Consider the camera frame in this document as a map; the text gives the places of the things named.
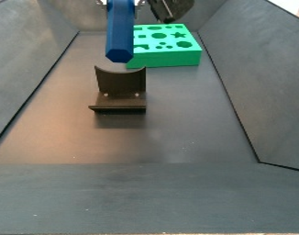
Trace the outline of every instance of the bin floor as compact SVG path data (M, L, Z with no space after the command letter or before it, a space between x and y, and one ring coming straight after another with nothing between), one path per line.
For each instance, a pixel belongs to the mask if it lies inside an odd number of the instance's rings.
M206 52L149 69L145 115L97 115L105 43L81 34L0 139L0 233L299 232L299 172L257 162Z

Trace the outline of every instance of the shape hole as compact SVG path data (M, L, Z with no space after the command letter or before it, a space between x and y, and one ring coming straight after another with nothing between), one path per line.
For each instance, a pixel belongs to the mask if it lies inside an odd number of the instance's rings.
M161 30L161 29L163 29L163 27L161 27L161 26L153 26L153 27L149 27L149 29L150 29L150 30Z
M193 46L193 43L189 41L179 41L177 42L177 46L181 48L190 48Z
M167 37L167 35L165 33L155 33L155 34L153 34L153 37L155 39L165 39Z
M146 50L150 50L150 46L147 44L134 45L134 48L143 48Z

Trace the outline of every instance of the star-shaped hole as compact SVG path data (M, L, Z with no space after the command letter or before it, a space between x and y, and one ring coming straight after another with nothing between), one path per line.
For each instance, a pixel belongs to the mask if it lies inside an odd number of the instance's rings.
M178 38L185 38L186 37L186 33L173 33L174 37L178 39Z

